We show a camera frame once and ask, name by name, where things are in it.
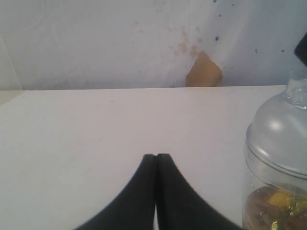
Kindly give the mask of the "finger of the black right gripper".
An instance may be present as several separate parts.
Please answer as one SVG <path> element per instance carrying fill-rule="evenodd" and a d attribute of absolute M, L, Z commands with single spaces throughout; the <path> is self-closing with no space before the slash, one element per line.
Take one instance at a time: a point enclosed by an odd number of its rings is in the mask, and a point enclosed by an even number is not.
<path fill-rule="evenodd" d="M 299 41 L 298 45 L 294 49 L 295 56 L 307 66 L 307 33 Z"/>

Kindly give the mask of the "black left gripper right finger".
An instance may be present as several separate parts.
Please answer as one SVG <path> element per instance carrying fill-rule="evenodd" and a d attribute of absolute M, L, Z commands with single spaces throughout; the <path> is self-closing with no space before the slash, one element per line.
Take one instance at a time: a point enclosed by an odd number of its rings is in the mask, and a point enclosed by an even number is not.
<path fill-rule="evenodd" d="M 169 154 L 158 154 L 156 207 L 160 230 L 239 230 L 188 184 Z"/>

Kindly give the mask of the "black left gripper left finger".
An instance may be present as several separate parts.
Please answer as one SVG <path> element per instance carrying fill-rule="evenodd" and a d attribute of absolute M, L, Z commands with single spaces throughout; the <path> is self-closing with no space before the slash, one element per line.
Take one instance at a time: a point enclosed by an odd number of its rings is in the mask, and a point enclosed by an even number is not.
<path fill-rule="evenodd" d="M 154 229 L 156 169 L 157 156 L 145 154 L 136 172 L 117 197 L 77 229 Z"/>

